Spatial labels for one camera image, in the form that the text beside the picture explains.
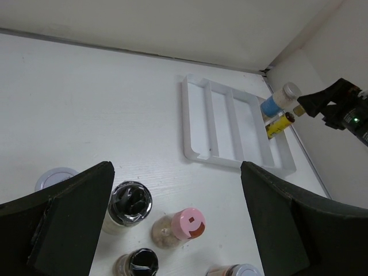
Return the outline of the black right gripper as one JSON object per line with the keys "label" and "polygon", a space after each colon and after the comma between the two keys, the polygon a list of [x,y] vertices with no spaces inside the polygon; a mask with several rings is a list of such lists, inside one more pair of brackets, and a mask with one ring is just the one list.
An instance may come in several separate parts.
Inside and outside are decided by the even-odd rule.
{"label": "black right gripper", "polygon": [[297,102],[310,117],[319,113],[333,129],[348,130],[367,145],[367,91],[340,78],[326,89],[300,96]]}

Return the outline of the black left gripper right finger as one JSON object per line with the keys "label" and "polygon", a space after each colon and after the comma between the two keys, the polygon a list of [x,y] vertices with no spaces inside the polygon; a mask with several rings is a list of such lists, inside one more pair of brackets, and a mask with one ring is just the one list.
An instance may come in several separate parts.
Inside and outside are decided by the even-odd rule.
{"label": "black left gripper right finger", "polygon": [[243,193],[265,275],[367,275],[367,209],[241,165]]}

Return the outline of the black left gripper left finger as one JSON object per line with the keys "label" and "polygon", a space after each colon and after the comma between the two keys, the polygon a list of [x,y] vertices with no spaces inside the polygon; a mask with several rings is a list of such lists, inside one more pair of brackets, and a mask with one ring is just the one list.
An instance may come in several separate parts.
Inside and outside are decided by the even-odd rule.
{"label": "black left gripper left finger", "polygon": [[104,161],[1,204],[1,275],[89,275],[113,182]]}

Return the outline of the gold cap yellow label bottle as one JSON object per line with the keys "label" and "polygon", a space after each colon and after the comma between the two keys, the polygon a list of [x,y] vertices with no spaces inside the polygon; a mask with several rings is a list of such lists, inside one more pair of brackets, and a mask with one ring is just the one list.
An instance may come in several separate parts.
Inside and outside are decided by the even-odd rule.
{"label": "gold cap yellow label bottle", "polygon": [[265,128],[268,139],[271,140],[276,137],[276,135],[291,126],[296,121],[296,117],[301,117],[305,113],[305,109],[301,105],[298,105],[292,112],[285,112],[279,119],[266,125]]}

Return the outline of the silver lid blue label shaker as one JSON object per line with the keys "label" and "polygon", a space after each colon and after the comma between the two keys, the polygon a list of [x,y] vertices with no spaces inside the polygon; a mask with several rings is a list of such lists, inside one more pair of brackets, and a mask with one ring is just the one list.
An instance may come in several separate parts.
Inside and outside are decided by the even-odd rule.
{"label": "silver lid blue label shaker", "polygon": [[261,103],[260,111],[264,122],[274,118],[281,111],[285,110],[301,95],[301,90],[294,83],[288,82],[283,85],[281,89],[274,92],[272,96]]}

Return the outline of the white lid pink salt jar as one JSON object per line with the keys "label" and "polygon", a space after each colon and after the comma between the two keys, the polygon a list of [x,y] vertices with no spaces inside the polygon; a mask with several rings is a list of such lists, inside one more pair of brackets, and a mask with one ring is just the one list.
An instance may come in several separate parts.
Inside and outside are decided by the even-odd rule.
{"label": "white lid pink salt jar", "polygon": [[57,167],[45,172],[36,182],[34,191],[46,189],[52,185],[63,182],[79,174],[76,170],[68,167]]}

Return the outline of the white lid brown spice jar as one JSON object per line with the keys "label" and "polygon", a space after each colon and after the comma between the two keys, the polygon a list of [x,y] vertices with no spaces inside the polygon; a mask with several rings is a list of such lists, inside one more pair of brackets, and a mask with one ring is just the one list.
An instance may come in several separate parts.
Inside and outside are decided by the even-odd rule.
{"label": "white lid brown spice jar", "polygon": [[256,267],[250,264],[233,264],[229,266],[212,266],[206,276],[260,276]]}

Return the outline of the black grinder top salt jar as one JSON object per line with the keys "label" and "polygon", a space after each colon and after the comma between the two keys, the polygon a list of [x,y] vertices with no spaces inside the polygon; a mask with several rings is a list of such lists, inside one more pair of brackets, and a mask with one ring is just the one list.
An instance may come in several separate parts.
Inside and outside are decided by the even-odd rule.
{"label": "black grinder top salt jar", "polygon": [[102,230],[110,235],[123,234],[145,220],[152,205],[146,186],[137,181],[122,182],[110,195]]}

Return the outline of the small black cap pepper bottle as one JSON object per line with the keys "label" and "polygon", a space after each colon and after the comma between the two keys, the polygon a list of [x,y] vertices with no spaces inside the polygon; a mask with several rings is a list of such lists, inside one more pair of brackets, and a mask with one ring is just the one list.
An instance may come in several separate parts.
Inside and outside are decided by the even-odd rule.
{"label": "small black cap pepper bottle", "polygon": [[154,276],[159,270],[159,259],[149,248],[140,248],[120,256],[113,266],[113,275]]}

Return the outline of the pink cap spice bottle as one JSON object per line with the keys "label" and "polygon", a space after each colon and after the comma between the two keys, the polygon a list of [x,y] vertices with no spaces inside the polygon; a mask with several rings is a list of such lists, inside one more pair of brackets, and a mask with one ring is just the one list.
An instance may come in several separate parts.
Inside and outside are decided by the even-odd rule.
{"label": "pink cap spice bottle", "polygon": [[151,239],[157,247],[172,250],[200,237],[205,228],[202,212],[196,208],[186,208],[156,220],[151,228]]}

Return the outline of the white divided plastic tray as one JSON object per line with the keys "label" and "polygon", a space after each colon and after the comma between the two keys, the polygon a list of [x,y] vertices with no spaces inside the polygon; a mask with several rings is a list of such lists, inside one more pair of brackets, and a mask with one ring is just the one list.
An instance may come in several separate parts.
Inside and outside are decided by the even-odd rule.
{"label": "white divided plastic tray", "polygon": [[285,133],[268,139],[261,98],[192,74],[182,87],[183,150],[196,162],[239,168],[253,162],[284,178],[296,172]]}

